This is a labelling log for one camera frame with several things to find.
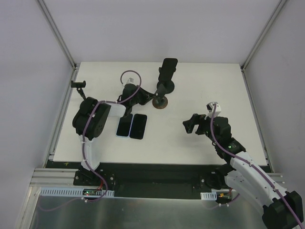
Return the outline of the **brown-base phone stand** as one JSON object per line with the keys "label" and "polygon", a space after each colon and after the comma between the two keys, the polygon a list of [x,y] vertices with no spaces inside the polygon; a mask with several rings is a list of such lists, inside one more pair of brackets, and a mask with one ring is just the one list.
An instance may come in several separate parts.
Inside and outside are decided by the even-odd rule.
{"label": "brown-base phone stand", "polygon": [[164,109],[168,105],[168,99],[166,98],[166,88],[163,84],[157,87],[157,90],[152,99],[152,104],[156,109]]}

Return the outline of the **black phone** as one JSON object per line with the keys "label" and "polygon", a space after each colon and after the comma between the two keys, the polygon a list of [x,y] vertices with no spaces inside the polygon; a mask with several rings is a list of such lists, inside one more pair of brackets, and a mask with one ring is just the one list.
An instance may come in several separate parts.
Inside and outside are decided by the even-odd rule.
{"label": "black phone", "polygon": [[132,139],[142,140],[145,132],[146,122],[147,115],[135,114],[132,121],[129,137]]}
{"label": "black phone", "polygon": [[160,82],[171,81],[173,74],[176,72],[176,66],[178,64],[178,59],[176,58],[165,58],[163,60],[162,66],[159,68]]}

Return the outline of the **light blue phone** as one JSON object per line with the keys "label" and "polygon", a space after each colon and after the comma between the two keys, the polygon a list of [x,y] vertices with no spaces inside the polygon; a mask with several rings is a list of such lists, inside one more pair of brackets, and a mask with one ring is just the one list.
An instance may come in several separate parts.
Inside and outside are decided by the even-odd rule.
{"label": "light blue phone", "polygon": [[132,121],[133,121],[133,114],[129,114],[126,117],[121,117],[116,130],[116,136],[128,138],[132,126]]}

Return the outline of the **black round-base phone stand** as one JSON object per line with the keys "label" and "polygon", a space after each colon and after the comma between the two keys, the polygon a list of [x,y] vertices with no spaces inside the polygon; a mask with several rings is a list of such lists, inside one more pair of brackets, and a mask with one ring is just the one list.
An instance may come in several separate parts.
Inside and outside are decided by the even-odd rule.
{"label": "black round-base phone stand", "polygon": [[71,81],[70,87],[76,88],[76,90],[77,90],[78,94],[81,96],[81,98],[83,100],[86,100],[86,95],[83,90],[83,88],[86,87],[86,81],[82,81],[82,82]]}

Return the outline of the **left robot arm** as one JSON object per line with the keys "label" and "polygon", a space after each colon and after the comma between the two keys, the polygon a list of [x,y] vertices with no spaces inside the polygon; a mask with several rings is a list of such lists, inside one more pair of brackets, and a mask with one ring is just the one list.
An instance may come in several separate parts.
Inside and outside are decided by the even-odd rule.
{"label": "left robot arm", "polygon": [[139,85],[127,83],[122,94],[116,102],[99,102],[93,97],[86,97],[83,88],[86,82],[71,82],[71,87],[76,88],[82,96],[83,101],[77,114],[74,116],[72,126],[81,142],[81,167],[75,174],[74,185],[103,186],[100,166],[101,151],[96,143],[102,134],[106,121],[109,117],[118,117],[119,124],[116,134],[120,137],[143,139],[147,122],[144,114],[132,114],[133,106],[145,105],[158,95],[157,92],[150,93]]}

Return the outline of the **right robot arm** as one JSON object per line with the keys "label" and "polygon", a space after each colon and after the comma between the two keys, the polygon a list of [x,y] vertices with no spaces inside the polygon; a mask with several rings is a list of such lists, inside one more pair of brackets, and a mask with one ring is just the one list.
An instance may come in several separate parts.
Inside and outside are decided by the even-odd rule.
{"label": "right robot arm", "polygon": [[188,134],[197,126],[195,133],[206,135],[218,156],[225,160],[215,171],[216,189],[230,187],[237,191],[259,212],[268,229],[304,228],[301,196],[296,191],[287,191],[254,162],[232,137],[227,118],[193,114],[183,125]]}

